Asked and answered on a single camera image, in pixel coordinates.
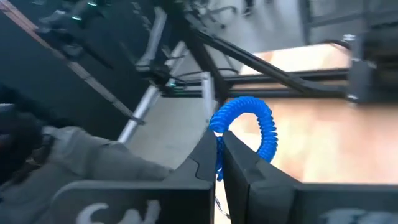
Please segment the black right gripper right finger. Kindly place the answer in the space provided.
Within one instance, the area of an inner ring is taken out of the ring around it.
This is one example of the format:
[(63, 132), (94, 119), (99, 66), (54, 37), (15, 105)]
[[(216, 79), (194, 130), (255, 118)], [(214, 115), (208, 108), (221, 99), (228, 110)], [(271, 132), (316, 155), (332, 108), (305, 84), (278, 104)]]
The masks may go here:
[(398, 224), (398, 185), (305, 184), (231, 131), (223, 175), (232, 224)]

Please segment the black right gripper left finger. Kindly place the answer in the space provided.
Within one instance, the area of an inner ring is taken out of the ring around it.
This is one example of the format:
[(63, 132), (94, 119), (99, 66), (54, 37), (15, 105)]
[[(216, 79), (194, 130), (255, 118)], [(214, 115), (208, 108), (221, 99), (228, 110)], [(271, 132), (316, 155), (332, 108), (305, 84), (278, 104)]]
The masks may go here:
[(214, 224), (216, 151), (207, 130), (161, 182), (70, 183), (52, 200), (51, 224)]

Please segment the blue spring keychain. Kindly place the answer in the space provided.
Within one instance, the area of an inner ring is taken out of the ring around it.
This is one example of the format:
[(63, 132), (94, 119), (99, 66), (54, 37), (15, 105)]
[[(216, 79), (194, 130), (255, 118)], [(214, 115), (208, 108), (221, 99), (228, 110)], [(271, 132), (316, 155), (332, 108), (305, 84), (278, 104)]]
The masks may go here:
[[(244, 113), (253, 114), (259, 125), (261, 143), (251, 150), (229, 131)], [(240, 96), (223, 105), (210, 119), (216, 134), (216, 179), (223, 181), (231, 224), (246, 224), (251, 184), (264, 178), (258, 164), (270, 164), (277, 152), (278, 137), (272, 110), (253, 96)]]

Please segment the person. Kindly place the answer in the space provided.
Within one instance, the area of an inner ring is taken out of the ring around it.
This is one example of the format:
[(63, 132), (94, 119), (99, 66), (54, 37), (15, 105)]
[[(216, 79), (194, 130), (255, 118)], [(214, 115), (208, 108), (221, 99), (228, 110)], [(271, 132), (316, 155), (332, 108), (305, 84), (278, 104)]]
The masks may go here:
[(0, 224), (53, 224), (50, 202), (74, 181), (158, 181), (172, 171), (0, 84)]

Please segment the silver metal pole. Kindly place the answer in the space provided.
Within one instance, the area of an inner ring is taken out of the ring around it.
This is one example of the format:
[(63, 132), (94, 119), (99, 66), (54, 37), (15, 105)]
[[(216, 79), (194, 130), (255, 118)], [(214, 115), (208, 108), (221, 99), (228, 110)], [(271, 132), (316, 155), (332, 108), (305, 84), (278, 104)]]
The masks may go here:
[[(160, 90), (156, 86), (151, 85), (142, 96), (138, 106), (133, 112), (133, 117), (143, 121), (147, 112), (155, 104), (159, 96)], [(123, 144), (128, 143), (139, 126), (140, 124), (137, 121), (130, 119), (119, 135), (118, 141)]]

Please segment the black aluminium rig frame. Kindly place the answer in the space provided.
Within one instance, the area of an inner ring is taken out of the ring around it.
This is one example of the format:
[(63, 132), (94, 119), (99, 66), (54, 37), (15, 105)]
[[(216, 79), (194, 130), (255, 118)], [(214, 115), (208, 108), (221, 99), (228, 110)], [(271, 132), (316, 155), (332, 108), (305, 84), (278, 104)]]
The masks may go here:
[(194, 28), (184, 13), (184, 2), (180, 0), (159, 0), (159, 5), (167, 13), (171, 23), (178, 29), (178, 34), (189, 49), (199, 67), (210, 72), (214, 78), (216, 100), (224, 103), (231, 97), (231, 86), (221, 76), (214, 60), (206, 49), (206, 45), (232, 57), (233, 59), (274, 78), (280, 84), (305, 96), (324, 96), (331, 98), (344, 98), (346, 89), (338, 85), (322, 85), (307, 81), (296, 75), (291, 75), (257, 57), (238, 46), (219, 37), (212, 37), (197, 28)]

